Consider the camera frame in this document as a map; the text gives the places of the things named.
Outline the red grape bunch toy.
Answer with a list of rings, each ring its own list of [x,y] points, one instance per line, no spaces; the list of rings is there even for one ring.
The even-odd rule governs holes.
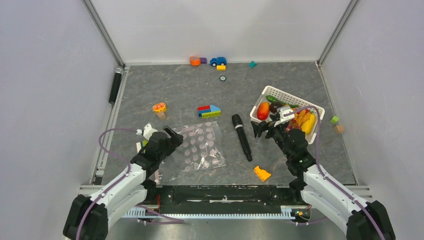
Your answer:
[[[297,121],[295,119],[292,119],[288,122],[288,125],[286,127],[286,131],[290,131],[292,129],[298,129],[301,130],[302,128],[297,124]]]

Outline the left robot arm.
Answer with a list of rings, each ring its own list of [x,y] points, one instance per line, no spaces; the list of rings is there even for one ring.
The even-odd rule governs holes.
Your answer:
[[[126,168],[107,185],[74,198],[62,231],[66,238],[104,240],[110,228],[131,208],[156,200],[156,183],[150,176],[183,143],[183,136],[168,126],[157,130],[149,123],[142,129],[125,131],[142,136],[146,145],[131,160],[124,160]]]

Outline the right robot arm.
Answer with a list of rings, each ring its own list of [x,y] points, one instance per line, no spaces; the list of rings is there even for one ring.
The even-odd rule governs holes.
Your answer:
[[[354,193],[332,177],[308,151],[305,133],[286,131],[282,126],[252,121],[256,138],[265,133],[286,157],[286,165],[295,180],[289,183],[289,199],[318,209],[337,225],[348,240],[394,240],[396,235],[385,206]]]

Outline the clear polka dot zip bag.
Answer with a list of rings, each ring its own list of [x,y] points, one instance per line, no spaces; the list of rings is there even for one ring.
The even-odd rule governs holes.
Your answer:
[[[226,166],[222,133],[216,121],[183,125],[173,129],[182,144],[167,157],[154,174],[159,185],[197,185],[203,174]]]

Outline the orange red mango toy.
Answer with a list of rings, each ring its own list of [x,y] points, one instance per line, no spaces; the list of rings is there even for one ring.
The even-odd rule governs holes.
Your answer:
[[[264,101],[260,103],[257,107],[256,111],[256,117],[260,121],[265,121],[270,113],[270,103],[267,101]]]

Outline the dark mangosteen toy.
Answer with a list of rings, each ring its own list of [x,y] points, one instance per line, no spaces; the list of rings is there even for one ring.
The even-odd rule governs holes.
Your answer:
[[[278,109],[279,108],[281,108],[281,107],[284,107],[285,105],[284,104],[282,104],[281,102],[279,102],[279,101],[274,101],[274,102],[272,102],[271,104],[270,104],[270,106],[269,106],[269,110],[270,110],[270,112],[272,113],[272,114],[276,114],[277,112],[278,112]]]

